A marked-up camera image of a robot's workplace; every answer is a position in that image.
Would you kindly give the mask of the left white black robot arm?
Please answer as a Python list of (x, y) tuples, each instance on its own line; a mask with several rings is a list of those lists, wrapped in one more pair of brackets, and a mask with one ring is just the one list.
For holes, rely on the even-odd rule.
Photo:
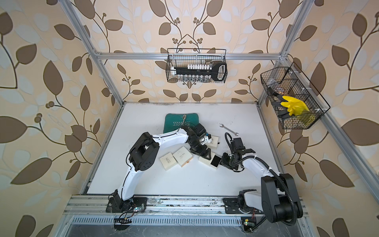
[(111, 194), (110, 203), (113, 208), (127, 211), (132, 206), (137, 184), (143, 172), (154, 164), (160, 149), (188, 143), (191, 154), (210, 160), (211, 149), (206, 144), (211, 140), (211, 134), (200, 123), (195, 126), (184, 124), (174, 131), (159, 135), (143, 133), (126, 156), (129, 170), (120, 187)]

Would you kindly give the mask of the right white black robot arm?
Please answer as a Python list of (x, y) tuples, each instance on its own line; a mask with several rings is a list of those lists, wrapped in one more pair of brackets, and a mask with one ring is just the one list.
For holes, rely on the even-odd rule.
[(259, 190), (246, 189), (237, 198), (224, 198), (226, 207), (244, 214), (259, 210), (270, 223), (294, 226), (303, 217), (294, 178), (288, 173), (277, 173), (254, 150), (245, 148), (241, 138), (232, 138), (226, 132), (225, 139), (231, 154), (224, 153), (220, 165), (235, 173), (248, 170), (261, 181)]

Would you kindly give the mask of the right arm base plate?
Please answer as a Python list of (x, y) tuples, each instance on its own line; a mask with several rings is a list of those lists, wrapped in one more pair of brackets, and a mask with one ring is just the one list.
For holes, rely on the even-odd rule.
[(237, 197), (233, 198), (223, 198), (223, 203), (225, 207), (226, 214), (263, 214), (261, 210), (253, 207), (248, 207), (243, 201)]

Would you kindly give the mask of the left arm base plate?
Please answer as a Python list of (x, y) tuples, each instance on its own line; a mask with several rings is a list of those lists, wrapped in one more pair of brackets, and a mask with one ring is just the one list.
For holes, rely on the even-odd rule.
[(114, 197), (109, 198), (108, 205), (106, 207), (107, 213), (133, 213), (143, 212), (147, 206), (146, 197), (133, 197), (126, 201), (115, 200)]

